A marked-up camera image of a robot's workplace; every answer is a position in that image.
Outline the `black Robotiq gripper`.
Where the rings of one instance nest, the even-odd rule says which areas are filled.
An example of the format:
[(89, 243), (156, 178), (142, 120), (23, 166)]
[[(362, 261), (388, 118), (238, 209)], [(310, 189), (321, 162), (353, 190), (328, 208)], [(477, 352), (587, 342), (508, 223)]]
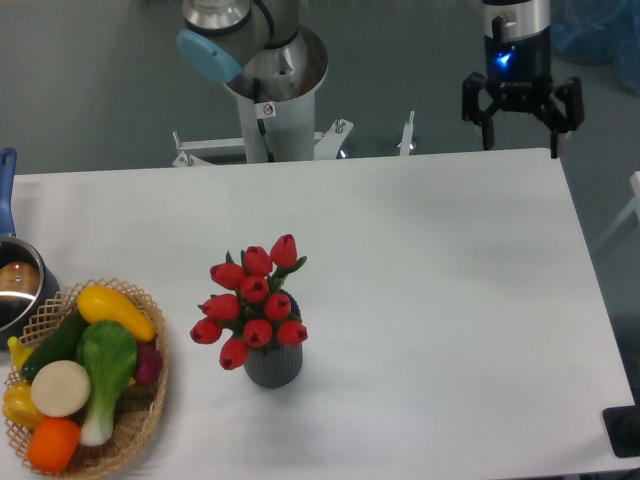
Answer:
[[(558, 159), (563, 138), (585, 119), (582, 82), (577, 76), (551, 81), (550, 26), (492, 17), (484, 37), (487, 77), (471, 73), (462, 83), (462, 119), (479, 127), (484, 150), (495, 145), (493, 115), (499, 111), (529, 113), (550, 132), (550, 156)], [(480, 107), (480, 93), (491, 99)]]

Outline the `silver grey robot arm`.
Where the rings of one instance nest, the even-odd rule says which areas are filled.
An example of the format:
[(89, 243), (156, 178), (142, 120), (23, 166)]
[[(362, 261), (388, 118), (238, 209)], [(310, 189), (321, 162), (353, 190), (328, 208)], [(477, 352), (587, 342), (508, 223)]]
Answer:
[[(461, 86), (461, 117), (494, 145), (493, 115), (531, 114), (550, 131), (550, 150), (584, 120), (578, 78), (551, 76), (551, 4), (484, 1), (485, 73)], [(299, 22), (296, 1), (185, 1), (177, 47), (189, 65), (232, 92), (250, 163), (333, 159), (353, 126), (338, 119), (315, 131), (315, 92), (328, 59), (319, 37)]]

